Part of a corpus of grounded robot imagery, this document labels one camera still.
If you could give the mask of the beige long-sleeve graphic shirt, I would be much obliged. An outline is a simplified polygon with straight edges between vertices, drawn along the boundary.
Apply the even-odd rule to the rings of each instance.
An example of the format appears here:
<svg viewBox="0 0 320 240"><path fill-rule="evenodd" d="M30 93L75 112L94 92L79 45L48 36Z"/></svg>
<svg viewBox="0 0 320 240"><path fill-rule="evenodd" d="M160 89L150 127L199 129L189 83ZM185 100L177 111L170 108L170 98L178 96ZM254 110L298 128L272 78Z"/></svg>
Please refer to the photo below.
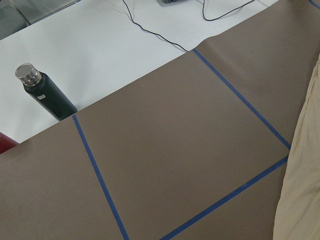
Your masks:
<svg viewBox="0 0 320 240"><path fill-rule="evenodd" d="M320 238L320 63L316 62L289 151L273 239Z"/></svg>

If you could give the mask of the brown paper table cover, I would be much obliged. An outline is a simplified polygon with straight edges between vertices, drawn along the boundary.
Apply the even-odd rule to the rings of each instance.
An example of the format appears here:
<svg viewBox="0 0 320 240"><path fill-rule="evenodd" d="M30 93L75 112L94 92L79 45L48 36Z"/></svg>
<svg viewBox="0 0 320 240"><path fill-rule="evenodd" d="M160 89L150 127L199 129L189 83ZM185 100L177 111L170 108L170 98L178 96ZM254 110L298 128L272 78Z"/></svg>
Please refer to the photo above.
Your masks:
<svg viewBox="0 0 320 240"><path fill-rule="evenodd" d="M270 240L320 52L320 3L271 1L213 35L198 1L132 1L141 23L206 37L183 53L119 1L83 0L0 43L3 240ZM26 63L77 108L58 121Z"/></svg>

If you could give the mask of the black insulated water bottle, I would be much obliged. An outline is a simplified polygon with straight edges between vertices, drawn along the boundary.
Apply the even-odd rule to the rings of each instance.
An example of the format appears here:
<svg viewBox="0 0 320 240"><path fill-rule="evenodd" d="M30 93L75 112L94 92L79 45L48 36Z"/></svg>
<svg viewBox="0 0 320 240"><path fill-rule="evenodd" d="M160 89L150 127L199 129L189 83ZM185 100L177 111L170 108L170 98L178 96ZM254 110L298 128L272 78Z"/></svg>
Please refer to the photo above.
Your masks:
<svg viewBox="0 0 320 240"><path fill-rule="evenodd" d="M78 110L50 77L32 64L24 63L15 71L24 90L56 120L62 121Z"/></svg>

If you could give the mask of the red bottle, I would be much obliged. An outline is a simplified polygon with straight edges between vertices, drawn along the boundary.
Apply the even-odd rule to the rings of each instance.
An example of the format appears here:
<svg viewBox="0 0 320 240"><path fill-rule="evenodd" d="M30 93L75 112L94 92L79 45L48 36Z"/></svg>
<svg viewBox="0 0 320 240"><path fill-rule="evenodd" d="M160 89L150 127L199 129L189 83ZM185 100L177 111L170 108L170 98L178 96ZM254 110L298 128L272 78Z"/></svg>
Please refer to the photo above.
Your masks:
<svg viewBox="0 0 320 240"><path fill-rule="evenodd" d="M4 153L7 150L17 146L19 143L13 140L12 138L6 136L0 132L0 153Z"/></svg>

